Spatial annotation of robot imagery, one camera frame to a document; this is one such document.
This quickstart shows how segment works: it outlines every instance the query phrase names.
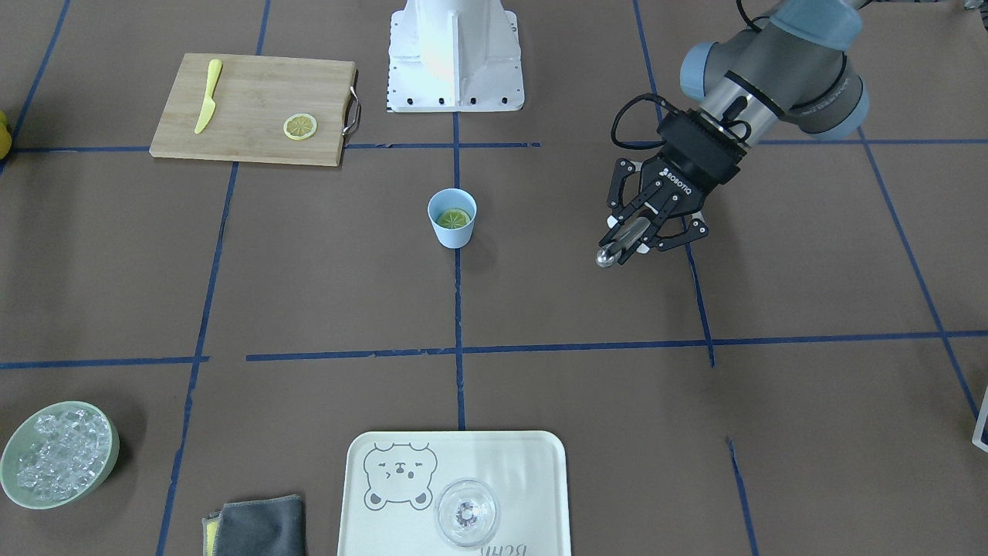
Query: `gray cloth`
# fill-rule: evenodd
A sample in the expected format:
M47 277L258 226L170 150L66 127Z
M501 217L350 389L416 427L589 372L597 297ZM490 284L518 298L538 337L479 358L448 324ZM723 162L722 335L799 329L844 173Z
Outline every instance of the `gray cloth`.
M302 498L224 504L213 546L215 556L304 556Z

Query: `robotic arm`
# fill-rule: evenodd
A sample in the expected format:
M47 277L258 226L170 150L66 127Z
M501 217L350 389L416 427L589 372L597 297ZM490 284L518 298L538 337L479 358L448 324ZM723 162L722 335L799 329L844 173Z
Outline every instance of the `robotic arm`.
M871 0L783 0L724 44L701 43L683 61L683 91L700 101L681 111L653 94L635 97L611 129L618 146L660 148L644 162L619 158L608 193L610 230L599 243L597 264L624 264L635 252L665 251L706 237L700 210L718 185L739 171L738 163L779 120L818 139L841 139L868 111L865 83L845 51L862 29L858 9ZM756 22L767 19L760 27ZM620 118L641 101L666 112L662 140L645 145L618 140ZM628 179L638 175L637 194L624 200ZM681 233L660 235L669 219L688 217Z

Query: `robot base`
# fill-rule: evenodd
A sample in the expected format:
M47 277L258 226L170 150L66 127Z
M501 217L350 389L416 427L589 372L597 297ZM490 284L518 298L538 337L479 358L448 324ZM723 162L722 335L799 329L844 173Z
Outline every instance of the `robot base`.
M525 105L518 18L500 0L408 0L391 16L387 109L510 112Z

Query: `bear print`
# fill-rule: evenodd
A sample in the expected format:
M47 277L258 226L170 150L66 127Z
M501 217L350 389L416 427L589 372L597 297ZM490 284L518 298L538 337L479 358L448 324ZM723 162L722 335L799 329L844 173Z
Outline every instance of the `bear print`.
M364 458L369 486L364 504L373 511L387 503L407 502L415 510L428 508L433 499L429 484L436 465L436 453L428 444L421 448L411 444L375 444Z

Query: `yellow plastic knife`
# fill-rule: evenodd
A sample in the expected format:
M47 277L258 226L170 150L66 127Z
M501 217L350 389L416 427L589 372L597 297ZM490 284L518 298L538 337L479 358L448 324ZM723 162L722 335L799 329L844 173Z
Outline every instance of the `yellow plastic knife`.
M216 80L219 79L219 70L223 68L223 62L218 58L209 61L209 72L206 75L206 96L203 98L203 108L199 110L199 121L196 122L196 133L201 134L206 128L206 124L212 119L212 113L216 111L216 101L212 100L212 91L216 89Z

